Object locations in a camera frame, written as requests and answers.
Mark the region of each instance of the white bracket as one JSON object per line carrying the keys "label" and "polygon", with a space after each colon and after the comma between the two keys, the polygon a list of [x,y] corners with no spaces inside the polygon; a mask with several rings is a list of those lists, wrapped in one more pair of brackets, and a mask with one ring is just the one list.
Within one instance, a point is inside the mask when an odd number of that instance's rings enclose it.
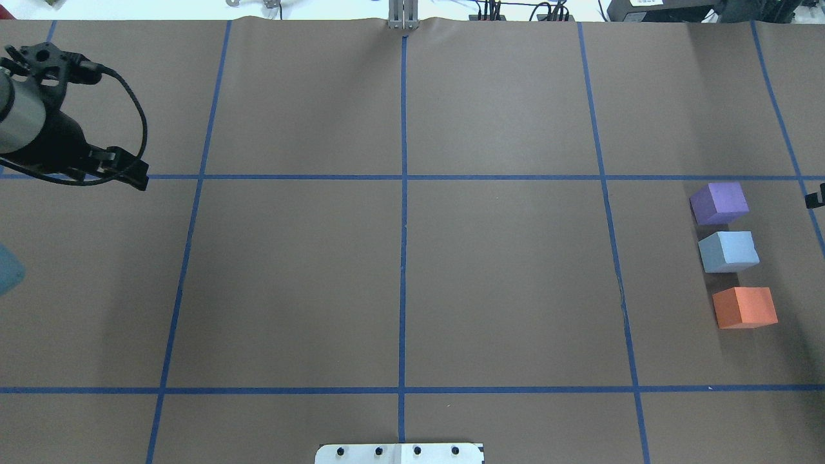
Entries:
{"label": "white bracket", "polygon": [[324,445],[315,464],[484,464],[476,443],[393,443]]}
{"label": "white bracket", "polygon": [[418,29],[418,0],[389,0],[390,29]]}

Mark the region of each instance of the blue object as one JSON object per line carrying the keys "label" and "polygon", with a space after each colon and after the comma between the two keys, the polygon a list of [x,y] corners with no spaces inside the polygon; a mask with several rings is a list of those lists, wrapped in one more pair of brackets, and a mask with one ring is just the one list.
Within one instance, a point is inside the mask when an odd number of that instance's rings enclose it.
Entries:
{"label": "blue object", "polygon": [[705,272],[739,272],[759,263],[750,232],[717,232],[699,242]]}
{"label": "blue object", "polygon": [[23,277],[26,276],[26,269],[17,258],[0,244],[0,295],[14,288]]}

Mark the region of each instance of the white metal plate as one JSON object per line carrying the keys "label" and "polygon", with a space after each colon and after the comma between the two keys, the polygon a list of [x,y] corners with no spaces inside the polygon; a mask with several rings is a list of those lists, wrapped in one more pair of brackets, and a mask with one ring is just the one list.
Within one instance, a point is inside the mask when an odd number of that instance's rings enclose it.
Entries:
{"label": "white metal plate", "polygon": [[477,443],[324,445],[315,464],[483,464],[483,450]]}

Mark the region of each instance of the red object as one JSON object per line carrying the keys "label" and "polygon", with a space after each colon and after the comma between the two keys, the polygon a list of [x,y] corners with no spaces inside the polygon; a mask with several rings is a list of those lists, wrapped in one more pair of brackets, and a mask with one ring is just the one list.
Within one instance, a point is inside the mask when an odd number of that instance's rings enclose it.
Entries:
{"label": "red object", "polygon": [[3,5],[0,5],[0,19],[16,19]]}

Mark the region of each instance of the colored block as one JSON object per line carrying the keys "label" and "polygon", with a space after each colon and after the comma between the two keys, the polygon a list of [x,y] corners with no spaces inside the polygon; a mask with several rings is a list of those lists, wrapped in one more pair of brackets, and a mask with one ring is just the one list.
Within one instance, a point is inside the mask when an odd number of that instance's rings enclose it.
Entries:
{"label": "colored block", "polygon": [[771,289],[766,286],[735,286],[714,294],[716,322],[720,329],[754,329],[776,324]]}
{"label": "colored block", "polygon": [[717,232],[699,242],[705,272],[739,272],[759,264],[750,232]]}
{"label": "colored block", "polygon": [[0,295],[23,281],[26,270],[12,252],[0,244]]}
{"label": "colored block", "polygon": [[748,211],[739,182],[711,182],[691,196],[696,224],[730,224]]}

